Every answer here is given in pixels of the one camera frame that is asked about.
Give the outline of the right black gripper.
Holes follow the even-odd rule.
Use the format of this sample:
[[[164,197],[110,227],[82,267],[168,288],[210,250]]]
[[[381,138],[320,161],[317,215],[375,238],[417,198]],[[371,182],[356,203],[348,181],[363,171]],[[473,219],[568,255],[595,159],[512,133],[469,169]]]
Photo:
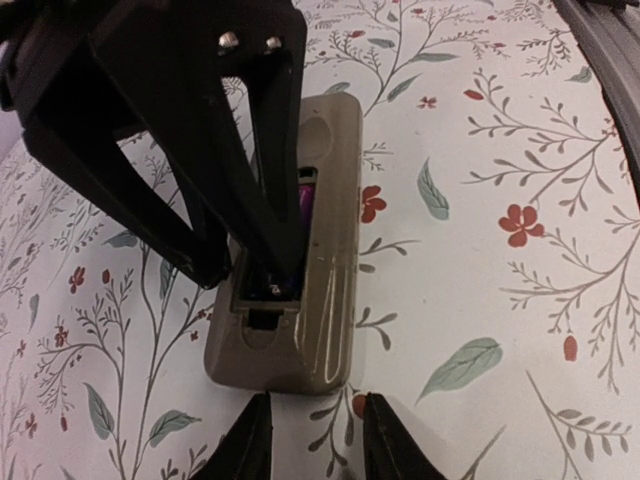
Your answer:
[[[247,87],[256,127],[299,118],[306,22],[289,1],[4,1],[1,108],[25,123],[65,65],[87,53],[147,125],[142,95],[219,108],[221,81]],[[171,169],[190,222],[142,179],[111,134],[35,117],[30,155],[204,289],[231,270],[227,233],[181,173]]]

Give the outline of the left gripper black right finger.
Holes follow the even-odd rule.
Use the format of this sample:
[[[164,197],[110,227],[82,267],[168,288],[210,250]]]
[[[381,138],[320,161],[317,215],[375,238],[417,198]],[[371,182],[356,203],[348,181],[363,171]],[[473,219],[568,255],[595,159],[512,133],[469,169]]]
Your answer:
[[[369,480],[445,480],[429,461],[386,398],[365,396],[363,415],[365,478]]]

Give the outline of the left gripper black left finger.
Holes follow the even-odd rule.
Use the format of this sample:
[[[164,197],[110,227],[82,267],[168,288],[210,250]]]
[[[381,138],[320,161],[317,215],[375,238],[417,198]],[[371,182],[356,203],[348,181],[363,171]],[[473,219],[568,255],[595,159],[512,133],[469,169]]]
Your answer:
[[[257,393],[191,479],[269,480],[272,438],[271,397]]]

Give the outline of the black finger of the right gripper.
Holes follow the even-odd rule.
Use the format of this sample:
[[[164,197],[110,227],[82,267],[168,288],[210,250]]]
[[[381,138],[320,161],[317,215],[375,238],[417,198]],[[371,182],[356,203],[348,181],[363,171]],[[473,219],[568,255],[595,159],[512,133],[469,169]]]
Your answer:
[[[226,95],[219,108],[142,95],[144,125],[225,229],[271,273],[290,275],[303,255],[293,128],[253,122],[259,172],[252,173]]]

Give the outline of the white remote control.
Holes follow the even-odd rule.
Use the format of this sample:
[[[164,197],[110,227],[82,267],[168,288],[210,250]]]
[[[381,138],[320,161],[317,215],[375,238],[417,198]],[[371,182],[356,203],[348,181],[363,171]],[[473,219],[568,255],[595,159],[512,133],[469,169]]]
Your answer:
[[[278,393],[328,394],[347,381],[353,350],[363,113],[346,92],[303,99],[300,184],[314,184],[296,301],[243,298],[257,264],[237,243],[217,289],[204,366],[217,384]]]

